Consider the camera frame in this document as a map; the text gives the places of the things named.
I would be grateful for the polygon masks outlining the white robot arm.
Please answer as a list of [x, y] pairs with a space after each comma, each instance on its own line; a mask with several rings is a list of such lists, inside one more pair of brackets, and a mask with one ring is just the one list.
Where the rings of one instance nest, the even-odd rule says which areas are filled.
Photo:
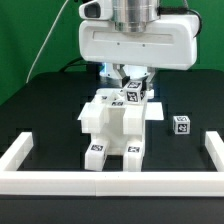
[[110, 64], [109, 79], [124, 86], [125, 66], [189, 69], [197, 60], [201, 15], [160, 0], [90, 0], [79, 7], [79, 49], [86, 61]]

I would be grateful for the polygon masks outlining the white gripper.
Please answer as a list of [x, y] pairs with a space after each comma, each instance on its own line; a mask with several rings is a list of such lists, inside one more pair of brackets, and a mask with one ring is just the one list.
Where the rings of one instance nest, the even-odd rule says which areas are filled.
[[187, 70], [197, 60], [202, 19], [189, 8], [163, 8], [159, 0], [91, 0], [79, 15], [82, 57], [112, 63], [120, 87], [130, 80], [123, 65], [147, 66], [143, 89], [149, 91], [155, 68]]

